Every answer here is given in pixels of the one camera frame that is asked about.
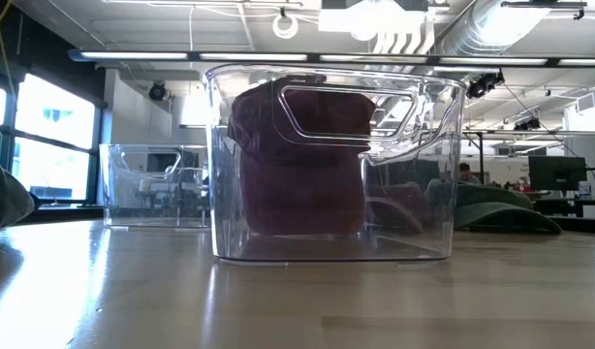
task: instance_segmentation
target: table surface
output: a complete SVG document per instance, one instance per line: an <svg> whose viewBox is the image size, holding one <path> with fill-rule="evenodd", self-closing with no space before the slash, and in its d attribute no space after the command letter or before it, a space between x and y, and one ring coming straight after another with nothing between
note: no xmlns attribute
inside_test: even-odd
<svg viewBox="0 0 595 349"><path fill-rule="evenodd" d="M449 261L244 267L199 231L0 233L0 348L595 348L595 236L457 233Z"/></svg>

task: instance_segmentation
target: ceiling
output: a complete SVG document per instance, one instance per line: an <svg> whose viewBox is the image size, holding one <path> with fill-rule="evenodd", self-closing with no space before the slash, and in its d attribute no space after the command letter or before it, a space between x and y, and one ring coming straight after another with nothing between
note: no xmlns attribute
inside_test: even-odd
<svg viewBox="0 0 595 349"><path fill-rule="evenodd" d="M361 42L348 33L320 32L315 23L300 20L294 38L278 38L271 29L273 9L243 9L242 20L235 8L216 9L223 16L205 9L152 7L146 4L112 4L102 0L15 0L25 13L78 48L128 50L235 50L235 51L319 51L371 52L375 41ZM320 0L302 1L300 15L316 16ZM470 0L449 0L450 9L438 13L435 35L459 14ZM572 20L573 12L552 13L510 47L505 54L587 54L595 55L595 0L587 0L587 18ZM192 25L190 42L189 24ZM130 64L122 77L148 86L155 79L166 79L177 94L187 93L191 79L211 68L211 64L143 63ZM595 69L505 69L508 86L527 107L539 106L543 123L561 126L562 107L575 102L572 97L588 93L595 86ZM551 96L546 97L547 89ZM480 101L469 101L466 126L497 128L502 119L524 111L512 92L503 86Z"/></svg>

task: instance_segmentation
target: gray fabric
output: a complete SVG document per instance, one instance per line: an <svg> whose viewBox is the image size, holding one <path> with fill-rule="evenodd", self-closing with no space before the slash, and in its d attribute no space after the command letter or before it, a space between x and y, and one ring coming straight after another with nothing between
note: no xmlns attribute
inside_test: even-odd
<svg viewBox="0 0 595 349"><path fill-rule="evenodd" d="M488 186L459 184L454 228L476 225L561 232L551 219L533 211L532 202L523 194Z"/></svg>
<svg viewBox="0 0 595 349"><path fill-rule="evenodd" d="M26 189L0 167L0 228L29 215L34 203Z"/></svg>

